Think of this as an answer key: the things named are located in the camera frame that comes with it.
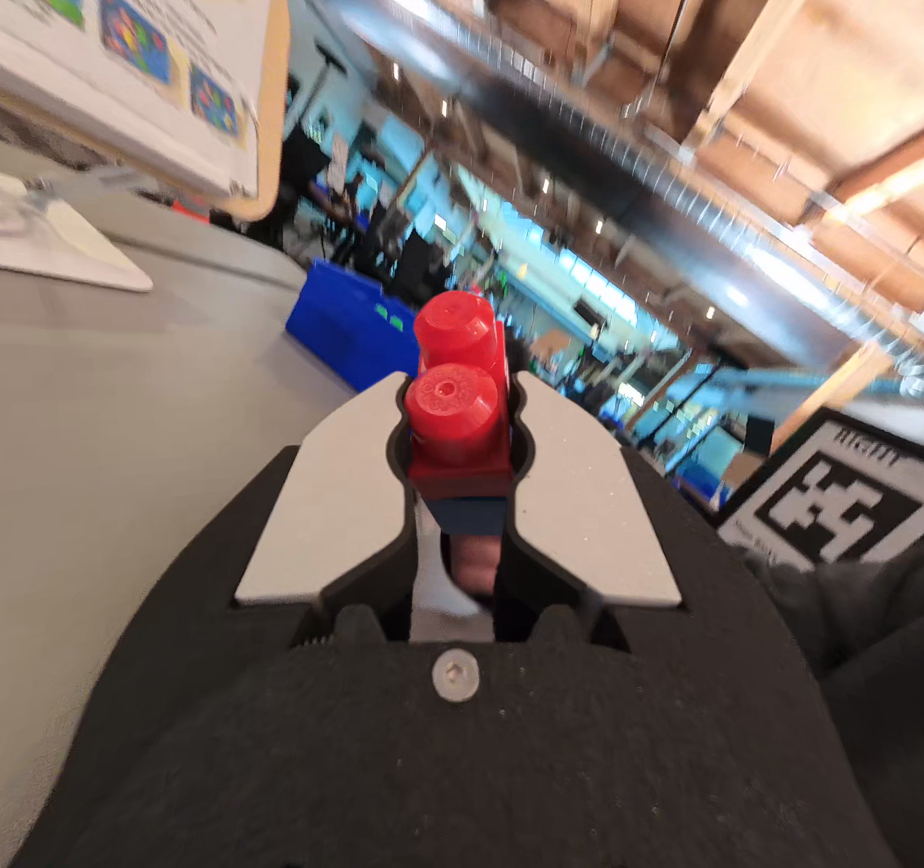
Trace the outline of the blue plastic bin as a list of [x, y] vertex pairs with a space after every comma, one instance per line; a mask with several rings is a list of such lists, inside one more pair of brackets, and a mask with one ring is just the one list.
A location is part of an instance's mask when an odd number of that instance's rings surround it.
[[[404, 332], [374, 311], [382, 305], [399, 314]], [[285, 330], [355, 391], [393, 373], [419, 373], [421, 350], [414, 334], [417, 313], [382, 286], [329, 261], [315, 260], [289, 315]]]

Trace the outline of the white stand with wooden board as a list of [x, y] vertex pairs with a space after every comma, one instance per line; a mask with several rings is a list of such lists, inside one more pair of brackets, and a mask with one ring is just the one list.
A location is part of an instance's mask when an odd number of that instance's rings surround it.
[[153, 289], [151, 279], [76, 210], [77, 199], [102, 194], [172, 190], [243, 220], [260, 219], [278, 195], [284, 97], [290, 45], [285, 0], [270, 0], [263, 45], [257, 111], [258, 194], [224, 196], [196, 190], [167, 174], [99, 144], [45, 111], [2, 90], [2, 109], [96, 152], [103, 165], [63, 176], [30, 179], [2, 175], [2, 270], [98, 285], [135, 293]]

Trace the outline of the red two-stud toy block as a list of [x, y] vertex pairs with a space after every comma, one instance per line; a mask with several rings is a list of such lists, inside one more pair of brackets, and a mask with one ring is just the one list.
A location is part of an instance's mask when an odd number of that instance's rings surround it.
[[510, 372], [491, 303], [445, 291], [419, 312], [419, 373], [404, 397], [410, 481], [432, 500], [506, 497], [514, 477]]

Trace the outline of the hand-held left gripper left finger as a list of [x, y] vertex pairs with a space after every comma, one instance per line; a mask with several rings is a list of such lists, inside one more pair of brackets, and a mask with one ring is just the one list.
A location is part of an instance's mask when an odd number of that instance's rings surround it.
[[238, 606], [305, 607], [305, 635], [320, 636], [362, 605], [387, 639], [409, 639], [418, 573], [409, 387], [408, 375], [391, 373], [306, 435], [237, 585]]

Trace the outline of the person's right hand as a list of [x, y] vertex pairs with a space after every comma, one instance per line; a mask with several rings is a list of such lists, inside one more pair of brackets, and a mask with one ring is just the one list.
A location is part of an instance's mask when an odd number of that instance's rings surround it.
[[492, 599], [501, 548], [497, 535], [449, 535], [448, 569], [455, 585], [481, 602]]

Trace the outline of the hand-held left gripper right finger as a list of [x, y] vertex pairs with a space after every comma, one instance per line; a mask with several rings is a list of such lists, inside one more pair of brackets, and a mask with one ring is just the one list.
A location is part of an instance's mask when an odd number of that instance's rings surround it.
[[683, 597], [623, 447], [525, 372], [512, 380], [512, 457], [500, 558], [500, 640], [525, 641], [564, 607], [591, 641], [624, 641], [624, 609], [678, 611]]

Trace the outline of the person's dark clothing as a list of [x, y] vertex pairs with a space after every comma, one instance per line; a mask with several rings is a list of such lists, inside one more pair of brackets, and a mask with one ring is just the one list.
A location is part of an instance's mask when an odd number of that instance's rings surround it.
[[753, 551], [818, 681], [860, 791], [902, 866], [923, 865], [923, 545], [799, 570]]

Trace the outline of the printed instruction sheet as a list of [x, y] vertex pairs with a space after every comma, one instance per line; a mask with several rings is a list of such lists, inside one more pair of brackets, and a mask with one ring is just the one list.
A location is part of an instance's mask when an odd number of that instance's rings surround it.
[[270, 0], [1, 0], [2, 90], [196, 190], [258, 194]]

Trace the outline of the silver air duct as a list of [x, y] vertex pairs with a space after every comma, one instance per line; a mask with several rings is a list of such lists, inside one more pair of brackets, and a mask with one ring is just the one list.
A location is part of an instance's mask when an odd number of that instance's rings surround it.
[[735, 256], [796, 295], [855, 341], [877, 341], [900, 361], [922, 359], [922, 333], [827, 269], [792, 230], [734, 193], [682, 173], [659, 144], [593, 121], [563, 99], [527, 56], [459, 22], [432, 0], [320, 0], [349, 30], [408, 73], [442, 88], [564, 181], [605, 217], [710, 277], [731, 276]]

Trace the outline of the blue one-stud toy block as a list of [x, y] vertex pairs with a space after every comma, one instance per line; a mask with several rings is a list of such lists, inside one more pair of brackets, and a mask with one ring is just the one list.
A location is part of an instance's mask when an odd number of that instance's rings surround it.
[[507, 500], [496, 496], [425, 499], [440, 531], [450, 536], [502, 536]]

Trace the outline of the framed black white marker sign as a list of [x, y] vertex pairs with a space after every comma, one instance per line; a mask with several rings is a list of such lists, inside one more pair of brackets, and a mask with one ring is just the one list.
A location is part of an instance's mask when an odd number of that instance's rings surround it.
[[891, 561], [922, 539], [922, 442], [822, 408], [715, 522], [727, 544], [797, 569]]

